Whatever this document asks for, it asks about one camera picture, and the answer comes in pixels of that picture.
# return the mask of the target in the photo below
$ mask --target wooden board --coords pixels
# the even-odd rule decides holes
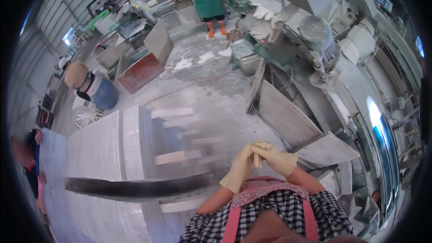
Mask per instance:
[[[189,123],[193,123],[200,120],[200,117],[198,115],[183,117],[179,119],[169,120],[165,121],[163,123],[164,128],[170,128],[170,127],[176,127],[176,126],[182,126]]]
[[[299,158],[305,160],[311,169],[341,164],[360,157],[356,150],[331,132],[317,137],[292,153],[298,154]]]
[[[266,80],[262,82],[259,113],[294,149],[322,134],[295,104]]]
[[[117,81],[132,94],[163,72],[157,58],[148,53],[117,77]]]
[[[39,168],[47,179],[44,203],[51,233],[56,242],[92,243],[94,241],[75,226],[69,211],[64,189],[65,138],[47,128],[42,129],[42,136],[44,141],[40,145]]]
[[[184,116],[184,115],[193,115],[193,108],[177,108],[177,109],[164,109],[164,110],[155,110],[152,111],[152,119],[157,117],[164,116]]]
[[[200,150],[177,151],[156,156],[156,165],[175,163],[183,160],[202,157]]]

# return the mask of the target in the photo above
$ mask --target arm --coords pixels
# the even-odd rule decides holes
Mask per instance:
[[[324,186],[322,186],[321,183],[316,180],[316,178],[298,167],[294,168],[289,176],[287,176],[286,180],[291,184],[304,186],[308,189],[309,195],[326,190]]]
[[[204,203],[198,208],[197,214],[215,214],[224,205],[229,203],[234,196],[234,192],[230,191],[224,186],[220,186],[218,191],[212,196],[208,197]]]
[[[36,205],[40,208],[42,213],[46,213],[44,204],[44,187],[47,183],[47,179],[44,174],[38,176],[38,197],[36,198]]]

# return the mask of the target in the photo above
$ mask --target metal wall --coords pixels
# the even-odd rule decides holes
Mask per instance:
[[[35,26],[28,26],[19,38],[11,67],[7,119],[9,134],[31,131],[35,127],[39,99],[58,64],[58,55]]]
[[[88,15],[86,6],[92,0],[44,0],[38,11],[35,23],[42,35],[61,55],[68,47],[62,41],[63,36],[73,25]]]

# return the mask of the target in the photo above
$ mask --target factory floor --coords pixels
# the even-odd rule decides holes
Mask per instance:
[[[114,109],[104,111],[104,116],[137,104],[152,110],[193,107],[201,121],[185,128],[197,129],[205,138],[223,138],[223,143],[213,145],[207,152],[221,156],[221,172],[229,169],[231,160],[245,144],[257,139],[284,149],[281,138],[257,113],[246,114],[246,100],[254,77],[245,77],[240,70],[229,69],[231,50],[225,50],[227,43],[226,36],[219,30],[211,39],[207,33],[198,33],[176,41],[165,71],[136,93],[130,94],[114,82],[120,91],[119,100]],[[92,55],[85,62],[94,70]],[[60,90],[63,93],[52,130],[69,137],[79,130],[74,125],[76,115],[72,111],[75,93],[65,84]],[[279,176],[267,166],[254,171],[253,175]]]

